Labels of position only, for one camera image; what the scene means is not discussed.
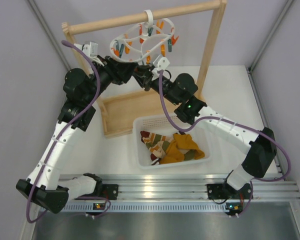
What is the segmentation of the white clip hanger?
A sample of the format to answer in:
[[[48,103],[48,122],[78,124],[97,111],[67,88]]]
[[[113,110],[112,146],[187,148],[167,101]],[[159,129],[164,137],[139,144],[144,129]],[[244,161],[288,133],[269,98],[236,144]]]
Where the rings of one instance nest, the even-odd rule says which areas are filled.
[[[154,20],[151,10],[144,12],[147,15],[146,21],[136,23],[111,41],[109,50],[113,59],[123,63],[149,65],[157,57],[166,57],[173,51],[179,39],[175,36],[174,23],[169,18]]]

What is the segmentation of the mustard yellow sock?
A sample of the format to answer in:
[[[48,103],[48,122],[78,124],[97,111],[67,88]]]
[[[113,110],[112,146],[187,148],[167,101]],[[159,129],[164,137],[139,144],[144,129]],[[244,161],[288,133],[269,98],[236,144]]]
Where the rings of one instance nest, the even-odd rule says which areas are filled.
[[[173,134],[173,141],[166,150],[166,155],[160,165],[183,163],[203,159],[206,156],[190,134]]]

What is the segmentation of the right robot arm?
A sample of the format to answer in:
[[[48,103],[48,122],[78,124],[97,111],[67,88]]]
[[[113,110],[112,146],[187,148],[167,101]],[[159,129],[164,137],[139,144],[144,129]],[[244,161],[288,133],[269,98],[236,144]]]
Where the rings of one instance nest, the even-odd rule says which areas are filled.
[[[162,102],[168,100],[175,105],[174,113],[180,121],[190,125],[190,130],[195,127],[208,130],[245,154],[244,161],[228,174],[222,184],[221,190],[228,198],[236,198],[245,184],[265,176],[277,154],[271,129],[250,129],[214,111],[195,97],[198,86],[188,73],[181,73],[171,81],[164,77],[162,70],[141,65],[132,75],[145,91],[152,89]]]

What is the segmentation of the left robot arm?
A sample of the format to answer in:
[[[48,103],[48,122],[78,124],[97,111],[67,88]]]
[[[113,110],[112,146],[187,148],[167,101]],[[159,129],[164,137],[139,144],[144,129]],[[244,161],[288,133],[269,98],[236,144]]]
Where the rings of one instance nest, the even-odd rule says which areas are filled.
[[[96,112],[92,106],[110,84],[127,83],[138,66],[136,62],[118,62],[110,57],[103,64],[93,66],[97,74],[87,75],[81,68],[73,68],[65,75],[63,90],[67,100],[58,116],[52,138],[35,169],[26,179],[20,179],[16,189],[34,203],[54,214],[70,200],[81,196],[93,199],[103,194],[102,179],[85,173],[65,182],[59,178],[72,149],[86,132]]]

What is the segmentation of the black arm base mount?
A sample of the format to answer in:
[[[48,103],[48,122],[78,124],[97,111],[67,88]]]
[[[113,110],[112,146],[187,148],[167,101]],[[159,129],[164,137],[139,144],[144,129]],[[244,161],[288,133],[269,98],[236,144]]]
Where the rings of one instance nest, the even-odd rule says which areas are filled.
[[[76,200],[117,200],[119,194],[118,184],[98,183],[94,191],[76,198]]]

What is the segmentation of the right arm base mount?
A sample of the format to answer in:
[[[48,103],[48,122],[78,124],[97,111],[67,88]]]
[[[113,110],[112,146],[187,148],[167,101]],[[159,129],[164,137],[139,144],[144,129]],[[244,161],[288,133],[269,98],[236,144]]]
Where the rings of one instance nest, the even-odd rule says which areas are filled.
[[[206,187],[208,199],[219,204],[227,200],[248,200],[253,192],[249,183],[246,183],[240,190],[235,190],[226,183],[210,183]]]

